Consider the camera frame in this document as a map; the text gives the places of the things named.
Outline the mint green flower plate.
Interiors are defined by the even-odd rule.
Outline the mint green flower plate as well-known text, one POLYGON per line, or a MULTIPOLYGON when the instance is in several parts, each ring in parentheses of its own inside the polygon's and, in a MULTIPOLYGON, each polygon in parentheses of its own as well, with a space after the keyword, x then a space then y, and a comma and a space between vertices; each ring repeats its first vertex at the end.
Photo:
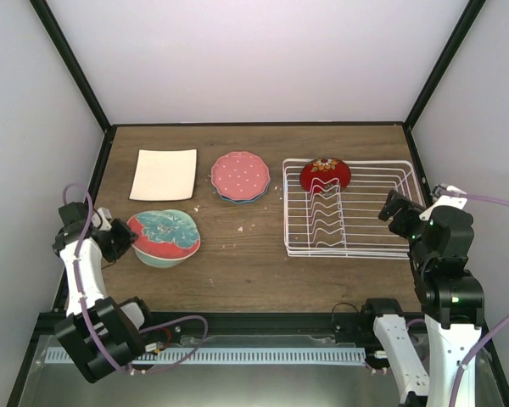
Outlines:
POLYGON ((158 269, 167 269, 174 267, 192 257, 192 255, 190 254, 178 259, 161 259, 153 255, 146 254, 137 248, 134 249, 134 253, 143 264, 158 269))

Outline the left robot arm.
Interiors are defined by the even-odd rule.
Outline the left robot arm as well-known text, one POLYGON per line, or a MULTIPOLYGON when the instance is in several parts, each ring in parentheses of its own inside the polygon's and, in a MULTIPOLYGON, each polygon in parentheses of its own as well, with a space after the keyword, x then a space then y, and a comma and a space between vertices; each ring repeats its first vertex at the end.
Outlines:
POLYGON ((102 263, 124 255, 138 235, 105 208, 92 212, 86 203, 59 208, 64 223, 53 243, 63 261, 69 299, 66 317, 55 336, 84 378, 95 383, 128 365, 145 352, 156 321, 138 297, 119 304, 106 292, 102 263))

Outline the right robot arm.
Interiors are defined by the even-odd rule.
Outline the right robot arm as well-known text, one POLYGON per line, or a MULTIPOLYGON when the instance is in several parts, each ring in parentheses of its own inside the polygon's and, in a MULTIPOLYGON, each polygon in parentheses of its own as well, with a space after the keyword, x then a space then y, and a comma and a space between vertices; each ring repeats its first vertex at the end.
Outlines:
POLYGON ((393 298, 362 306, 362 336, 381 344, 402 406, 474 406, 475 352, 484 324, 484 290, 467 270, 473 217, 464 198, 441 196, 429 208, 396 190, 378 214, 408 243, 408 259, 427 329, 429 364, 411 341, 405 314, 393 298))

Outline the white wire dish rack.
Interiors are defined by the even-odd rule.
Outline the white wire dish rack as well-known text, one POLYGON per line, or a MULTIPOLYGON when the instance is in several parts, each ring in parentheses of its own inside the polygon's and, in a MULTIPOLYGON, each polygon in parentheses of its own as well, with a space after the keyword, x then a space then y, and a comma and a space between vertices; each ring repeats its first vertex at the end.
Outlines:
POLYGON ((284 244, 290 257, 406 259, 408 244, 378 218, 395 190, 423 205, 412 164, 406 160, 349 161, 350 183, 337 177, 310 190, 301 185, 309 159, 282 162, 284 244))

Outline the beige square plate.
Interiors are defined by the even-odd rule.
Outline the beige square plate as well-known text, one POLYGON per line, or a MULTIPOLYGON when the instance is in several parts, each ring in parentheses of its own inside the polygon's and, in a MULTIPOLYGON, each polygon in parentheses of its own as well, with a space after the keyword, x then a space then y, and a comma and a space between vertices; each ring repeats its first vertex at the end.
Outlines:
POLYGON ((145 202, 188 200, 193 196, 198 151, 138 151, 129 199, 145 202))

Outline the red teal flower plate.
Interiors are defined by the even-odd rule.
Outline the red teal flower plate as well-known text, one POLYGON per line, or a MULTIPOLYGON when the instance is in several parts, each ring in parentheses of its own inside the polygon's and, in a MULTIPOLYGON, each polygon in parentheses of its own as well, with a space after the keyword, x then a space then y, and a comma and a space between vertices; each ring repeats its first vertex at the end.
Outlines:
POLYGON ((157 260, 184 260, 201 245, 193 218, 177 209, 148 210, 133 215, 126 224, 138 235, 136 254, 157 260))

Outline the pink dotted scalloped plate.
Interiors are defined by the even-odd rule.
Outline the pink dotted scalloped plate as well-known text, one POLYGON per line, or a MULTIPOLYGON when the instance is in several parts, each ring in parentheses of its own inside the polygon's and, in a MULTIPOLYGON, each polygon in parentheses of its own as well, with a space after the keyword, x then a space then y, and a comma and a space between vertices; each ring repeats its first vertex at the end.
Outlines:
POLYGON ((211 184, 226 197, 251 199, 271 183, 264 160, 248 151, 234 151, 220 156, 211 167, 211 184))

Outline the small red floral plate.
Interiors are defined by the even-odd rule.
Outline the small red floral plate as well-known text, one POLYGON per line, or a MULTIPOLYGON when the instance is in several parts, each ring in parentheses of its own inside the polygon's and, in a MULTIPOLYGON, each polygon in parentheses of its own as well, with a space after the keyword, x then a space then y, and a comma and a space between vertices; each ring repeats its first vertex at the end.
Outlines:
POLYGON ((314 159, 304 166, 299 175, 302 189, 311 193, 341 191, 351 181, 351 169, 336 158, 314 159))

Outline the blue dotted scalloped plate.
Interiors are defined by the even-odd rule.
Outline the blue dotted scalloped plate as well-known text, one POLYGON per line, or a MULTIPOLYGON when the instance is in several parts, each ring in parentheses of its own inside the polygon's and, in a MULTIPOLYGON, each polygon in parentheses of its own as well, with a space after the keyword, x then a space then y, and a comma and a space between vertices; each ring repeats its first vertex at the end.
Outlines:
POLYGON ((260 194, 256 195, 254 198, 251 198, 251 199, 242 199, 242 200, 235 200, 235 199, 231 199, 231 198, 229 198, 229 197, 226 197, 226 196, 224 196, 224 195, 221 195, 221 194, 217 191, 217 189, 216 189, 215 187, 213 187, 213 192, 214 192, 215 194, 217 194, 217 195, 219 196, 219 198, 223 199, 224 201, 227 201, 227 202, 233 203, 233 204, 251 204, 251 203, 253 203, 253 202, 256 202, 258 199, 262 198, 264 195, 266 195, 266 194, 267 194, 267 192, 268 192, 268 190, 269 190, 269 186, 270 186, 270 185, 268 185, 262 193, 260 193, 260 194))

